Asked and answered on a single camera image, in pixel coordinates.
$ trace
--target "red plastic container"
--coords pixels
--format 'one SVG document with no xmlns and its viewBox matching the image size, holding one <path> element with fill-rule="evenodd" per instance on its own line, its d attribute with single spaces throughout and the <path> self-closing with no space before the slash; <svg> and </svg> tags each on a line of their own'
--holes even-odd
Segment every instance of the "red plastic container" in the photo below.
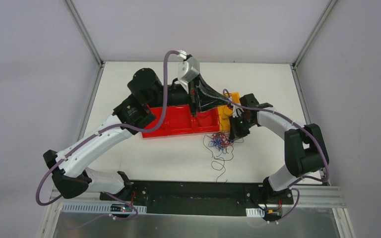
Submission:
<svg viewBox="0 0 381 238">
<path fill-rule="evenodd" d="M 162 108 L 150 108 L 157 117 L 145 129 L 153 128 L 161 117 Z M 194 134 L 205 132 L 216 132 L 220 130 L 220 122 L 217 108 L 204 113 L 198 113 L 193 117 L 189 106 L 170 106 L 167 107 L 166 117 L 160 128 L 152 133 L 143 133 L 143 138 L 171 136 L 182 134 Z"/>
</svg>

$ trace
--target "white table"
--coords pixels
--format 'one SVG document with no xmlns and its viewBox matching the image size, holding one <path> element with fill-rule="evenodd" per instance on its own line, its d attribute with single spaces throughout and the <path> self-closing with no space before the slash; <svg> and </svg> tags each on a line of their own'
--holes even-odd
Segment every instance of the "white table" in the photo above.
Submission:
<svg viewBox="0 0 381 238">
<path fill-rule="evenodd" d="M 169 63 L 169 83 L 177 77 L 177 62 Z M 107 62 L 88 120 L 86 135 L 103 122 L 129 94 L 127 83 L 143 68 L 153 69 L 163 81 L 161 62 Z M 287 64 L 201 63 L 202 77 L 219 92 L 227 88 L 241 96 L 254 93 L 280 112 L 304 122 L 291 69 Z M 94 161 L 90 168 L 124 171 L 130 179 L 215 181 L 222 173 L 211 168 L 211 152 L 204 135 L 143 139 L 141 133 L 119 143 Z M 284 141 L 264 127 L 251 128 L 245 142 L 235 144 L 234 158 L 218 182 L 262 182 L 284 164 Z M 319 173 L 311 174 L 319 178 Z M 306 179 L 300 183 L 317 184 Z"/>
</svg>

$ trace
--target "white wall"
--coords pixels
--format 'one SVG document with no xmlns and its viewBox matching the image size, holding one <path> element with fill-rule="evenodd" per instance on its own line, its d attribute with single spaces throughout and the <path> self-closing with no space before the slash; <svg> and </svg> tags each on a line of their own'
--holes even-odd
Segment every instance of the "white wall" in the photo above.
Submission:
<svg viewBox="0 0 381 238">
<path fill-rule="evenodd" d="M 74 0 L 103 60 L 293 62 L 329 0 Z"/>
<path fill-rule="evenodd" d="M 381 0 L 341 0 L 299 67 L 357 237 L 381 237 Z"/>
<path fill-rule="evenodd" d="M 0 0 L 0 238 L 36 236 L 42 154 L 75 140 L 96 74 L 62 0 Z"/>
</svg>

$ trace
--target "metal frame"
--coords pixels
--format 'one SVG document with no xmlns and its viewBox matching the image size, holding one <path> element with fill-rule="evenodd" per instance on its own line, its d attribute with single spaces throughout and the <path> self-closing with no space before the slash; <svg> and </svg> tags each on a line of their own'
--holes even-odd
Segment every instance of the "metal frame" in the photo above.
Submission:
<svg viewBox="0 0 381 238">
<path fill-rule="evenodd" d="M 82 35 L 86 45 L 88 46 L 90 52 L 94 56 L 97 64 L 99 65 L 98 75 L 96 77 L 96 81 L 94 83 L 91 95 L 89 97 L 89 101 L 87 104 L 87 109 L 84 114 L 84 117 L 80 124 L 80 129 L 78 132 L 77 139 L 80 139 L 84 136 L 86 125 L 88 123 L 88 119 L 91 113 L 92 105 L 94 103 L 95 96 L 97 94 L 97 89 L 101 80 L 101 76 L 104 70 L 104 61 L 100 58 L 98 51 L 86 30 L 84 23 L 78 14 L 76 7 L 72 0 L 64 0 L 68 11 L 72 15 L 73 21 L 75 22 L 78 31 Z M 305 116 L 305 120 L 307 123 L 311 123 L 309 107 L 306 102 L 306 98 L 304 95 L 303 88 L 299 82 L 299 78 L 297 75 L 297 67 L 302 61 L 308 49 L 311 47 L 312 43 L 316 39 L 318 32 L 322 28 L 326 19 L 329 17 L 331 11 L 334 9 L 338 0 L 330 0 L 327 4 L 326 8 L 322 12 L 318 22 L 316 23 L 314 29 L 310 33 L 308 39 L 306 40 L 303 48 L 297 56 L 297 59 L 290 65 L 294 82 L 296 84 L 297 93 L 299 95 L 300 103 L 302 105 L 303 114 Z M 341 189 L 336 186 L 319 186 L 319 185 L 297 185 L 294 186 L 300 191 L 300 201 L 298 207 L 301 208 L 332 208 L 335 221 L 342 238 L 355 238 L 353 227 L 351 225 L 350 218 L 347 213 L 347 209 L 344 203 L 343 195 L 341 193 Z M 51 199 L 55 198 L 59 195 L 59 192 L 56 188 L 53 189 L 51 194 Z M 39 233 L 37 235 L 38 238 L 50 238 L 53 237 L 56 223 L 59 218 L 59 214 L 62 210 L 64 204 L 82 204 L 84 202 L 90 203 L 108 203 L 107 201 L 101 201 L 99 199 L 100 193 L 84 193 L 73 199 L 64 199 L 61 198 L 58 202 L 55 202 L 49 205 L 46 209 L 46 213 L 44 215 Z"/>
</svg>

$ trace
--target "cable connector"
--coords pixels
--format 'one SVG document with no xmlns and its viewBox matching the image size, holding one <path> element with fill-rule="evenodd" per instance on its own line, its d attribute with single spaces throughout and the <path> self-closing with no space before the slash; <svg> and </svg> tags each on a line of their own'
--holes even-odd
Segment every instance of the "cable connector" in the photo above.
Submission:
<svg viewBox="0 0 381 238">
<path fill-rule="evenodd" d="M 188 54 L 185 52 L 185 51 L 182 51 L 182 50 L 178 50 L 179 54 L 178 54 L 178 58 L 182 59 L 182 60 L 186 60 L 186 58 L 188 57 Z"/>
</svg>

